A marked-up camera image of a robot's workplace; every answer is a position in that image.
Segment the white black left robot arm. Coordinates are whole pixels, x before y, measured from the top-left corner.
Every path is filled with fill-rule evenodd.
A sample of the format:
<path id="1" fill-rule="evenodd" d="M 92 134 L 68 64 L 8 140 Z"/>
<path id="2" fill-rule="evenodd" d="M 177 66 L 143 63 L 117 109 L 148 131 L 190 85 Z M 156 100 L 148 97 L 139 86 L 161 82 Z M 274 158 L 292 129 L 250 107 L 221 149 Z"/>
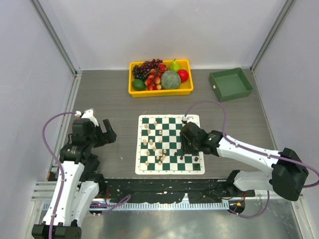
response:
<path id="1" fill-rule="evenodd" d="M 71 138 L 60 150 L 59 175 L 49 209 L 40 224 L 33 225 L 35 239 L 79 239 L 82 222 L 94 198 L 102 198 L 107 184 L 96 173 L 100 162 L 91 149 L 116 141 L 108 119 L 106 132 L 89 118 L 73 122 Z"/>

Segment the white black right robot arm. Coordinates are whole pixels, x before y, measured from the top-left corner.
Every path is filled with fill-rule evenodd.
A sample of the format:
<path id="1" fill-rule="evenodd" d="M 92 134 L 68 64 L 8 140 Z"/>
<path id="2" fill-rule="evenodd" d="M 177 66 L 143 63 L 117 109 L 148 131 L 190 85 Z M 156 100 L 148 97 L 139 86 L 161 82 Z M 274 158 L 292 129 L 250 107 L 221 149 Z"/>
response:
<path id="1" fill-rule="evenodd" d="M 295 151 L 268 150 L 249 145 L 223 133 L 207 133 L 193 122 L 183 122 L 180 131 L 181 149 L 184 154 L 212 154 L 231 158 L 257 169 L 256 172 L 233 170 L 225 184 L 231 196 L 248 190 L 273 191 L 280 197 L 297 201 L 309 175 Z"/>

